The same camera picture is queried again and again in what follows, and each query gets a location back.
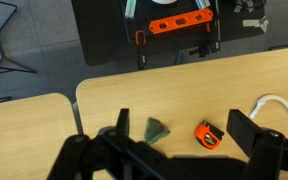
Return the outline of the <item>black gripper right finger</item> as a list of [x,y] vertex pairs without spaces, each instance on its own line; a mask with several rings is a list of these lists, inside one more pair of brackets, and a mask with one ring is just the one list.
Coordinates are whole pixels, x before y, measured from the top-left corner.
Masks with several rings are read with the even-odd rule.
[[256,138],[263,130],[238,109],[231,109],[226,130],[241,150],[250,156]]

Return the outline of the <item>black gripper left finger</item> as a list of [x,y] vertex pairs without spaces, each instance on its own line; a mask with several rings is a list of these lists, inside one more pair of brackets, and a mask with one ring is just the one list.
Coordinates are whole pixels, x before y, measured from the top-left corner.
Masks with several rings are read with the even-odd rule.
[[123,108],[120,110],[116,128],[123,133],[124,135],[129,135],[130,123],[129,123],[129,110],[127,108]]

